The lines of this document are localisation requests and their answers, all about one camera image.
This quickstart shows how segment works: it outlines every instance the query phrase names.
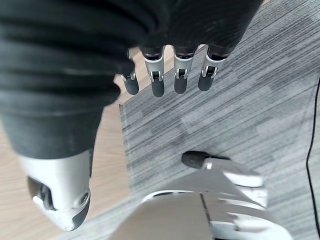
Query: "black fingertip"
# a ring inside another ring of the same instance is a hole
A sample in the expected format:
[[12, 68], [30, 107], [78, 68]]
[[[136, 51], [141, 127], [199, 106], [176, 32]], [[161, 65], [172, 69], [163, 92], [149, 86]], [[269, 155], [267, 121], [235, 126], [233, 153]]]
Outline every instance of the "black fingertip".
[[151, 86], [152, 86], [152, 92], [154, 96], [156, 96], [157, 98], [160, 98], [164, 95], [165, 93], [164, 81], [159, 81], [159, 79], [155, 79], [153, 82], [151, 82]]
[[128, 77], [124, 82], [124, 86], [126, 91], [131, 95], [136, 95], [139, 92], [139, 85], [136, 77], [133, 80]]
[[183, 94], [187, 89], [187, 79], [184, 76], [180, 76], [179, 79], [174, 79], [174, 90], [177, 94]]
[[203, 92], [208, 91], [211, 88], [212, 83], [213, 79], [210, 76], [203, 77], [202, 75], [200, 75], [198, 88]]

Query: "metal screw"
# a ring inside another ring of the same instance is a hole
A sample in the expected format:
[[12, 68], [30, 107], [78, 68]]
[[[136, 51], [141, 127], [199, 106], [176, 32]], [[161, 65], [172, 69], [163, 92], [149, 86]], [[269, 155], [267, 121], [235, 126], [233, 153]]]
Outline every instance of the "metal screw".
[[85, 201], [87, 201], [88, 197], [89, 197], [89, 193], [86, 192], [86, 193], [80, 198], [79, 204], [81, 205], [81, 204], [83, 204]]

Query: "gray carpet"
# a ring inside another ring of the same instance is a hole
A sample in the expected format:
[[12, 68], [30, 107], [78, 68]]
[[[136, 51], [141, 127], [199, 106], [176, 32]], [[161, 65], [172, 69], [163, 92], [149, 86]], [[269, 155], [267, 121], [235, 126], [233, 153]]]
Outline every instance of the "gray carpet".
[[[192, 171], [180, 162], [187, 150], [262, 173], [279, 223], [294, 239], [317, 239], [305, 160], [320, 76], [319, 0], [262, 7], [208, 92], [197, 87], [203, 57], [195, 55], [183, 95], [171, 70], [162, 98], [149, 86], [120, 108], [132, 197], [56, 240], [106, 239], [145, 193]], [[310, 167], [320, 206], [320, 123], [316, 131]]]

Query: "black cable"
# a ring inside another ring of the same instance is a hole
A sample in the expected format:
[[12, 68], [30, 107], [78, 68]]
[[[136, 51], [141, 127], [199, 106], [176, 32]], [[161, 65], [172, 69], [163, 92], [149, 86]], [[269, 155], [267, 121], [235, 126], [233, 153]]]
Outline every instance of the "black cable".
[[312, 135], [311, 135], [310, 147], [309, 147], [309, 150], [308, 150], [308, 154], [306, 156], [305, 167], [306, 167], [306, 172], [307, 172], [308, 180], [309, 180], [309, 186], [310, 186], [310, 192], [311, 192], [311, 198], [312, 198], [312, 205], [313, 205], [313, 212], [314, 212], [315, 226], [316, 226], [316, 230], [317, 230], [317, 233], [318, 233], [318, 237], [320, 239], [320, 226], [319, 226], [319, 219], [318, 219], [318, 208], [317, 208], [314, 188], [312, 186], [311, 174], [310, 174], [310, 170], [309, 170], [309, 159], [310, 159], [310, 154], [311, 154], [311, 151], [312, 151], [312, 147], [314, 145], [314, 139], [315, 139], [315, 133], [316, 133], [317, 102], [318, 102], [319, 88], [320, 88], [320, 78], [318, 80], [318, 85], [317, 85], [317, 88], [316, 88], [316, 93], [315, 93], [315, 98], [314, 98]]

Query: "robotic hand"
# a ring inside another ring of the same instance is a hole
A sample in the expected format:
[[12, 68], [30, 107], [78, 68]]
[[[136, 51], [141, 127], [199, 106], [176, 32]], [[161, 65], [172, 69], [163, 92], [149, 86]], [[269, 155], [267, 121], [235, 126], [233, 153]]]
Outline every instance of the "robotic hand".
[[122, 74], [139, 91], [128, 49], [139, 46], [156, 97], [164, 46], [174, 48], [174, 89], [208, 46], [198, 87], [207, 91], [262, 0], [0, 0], [0, 111], [32, 200], [66, 231], [84, 221], [103, 108]]
[[[185, 153], [184, 163], [199, 162], [199, 154]], [[147, 195], [110, 240], [293, 240], [268, 212], [260, 174], [215, 157], [201, 164]]]

